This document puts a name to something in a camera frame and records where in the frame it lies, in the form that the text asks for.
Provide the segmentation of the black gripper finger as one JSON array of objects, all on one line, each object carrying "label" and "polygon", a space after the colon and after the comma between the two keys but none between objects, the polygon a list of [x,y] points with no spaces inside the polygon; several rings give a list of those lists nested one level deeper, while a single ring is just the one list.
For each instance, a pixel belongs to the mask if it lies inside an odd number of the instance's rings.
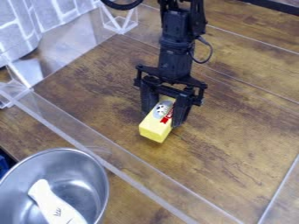
[{"label": "black gripper finger", "polygon": [[181,94],[177,97],[174,110],[173,110],[173,127],[174,128],[179,127],[187,120],[191,107],[193,107],[193,98],[186,94]]},{"label": "black gripper finger", "polygon": [[153,110],[155,104],[159,102],[159,93],[154,87],[143,85],[141,89],[142,96],[142,112],[146,116]]}]

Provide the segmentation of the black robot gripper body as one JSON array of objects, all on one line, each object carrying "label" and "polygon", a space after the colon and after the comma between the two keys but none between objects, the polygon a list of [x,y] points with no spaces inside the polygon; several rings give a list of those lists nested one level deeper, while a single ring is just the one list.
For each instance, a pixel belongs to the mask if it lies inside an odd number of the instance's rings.
[{"label": "black robot gripper body", "polygon": [[201,106],[207,84],[193,78],[193,62],[203,64],[194,58],[195,43],[175,42],[161,39],[158,67],[139,64],[137,68],[135,85],[155,88],[159,95],[179,95],[191,97],[193,105]]}]

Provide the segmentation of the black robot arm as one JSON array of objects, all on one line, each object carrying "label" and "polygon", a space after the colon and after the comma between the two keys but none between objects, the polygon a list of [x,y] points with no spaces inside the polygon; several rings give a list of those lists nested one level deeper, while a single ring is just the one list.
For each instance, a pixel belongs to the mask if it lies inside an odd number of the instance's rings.
[{"label": "black robot arm", "polygon": [[141,88],[142,111],[147,114],[159,101],[159,95],[175,99],[173,107],[173,127],[187,120],[193,105],[201,106],[207,84],[191,76],[193,62],[205,64],[211,59],[194,57],[195,41],[213,49],[202,35],[209,23],[203,0],[158,0],[163,34],[158,67],[139,64],[135,85]]}]

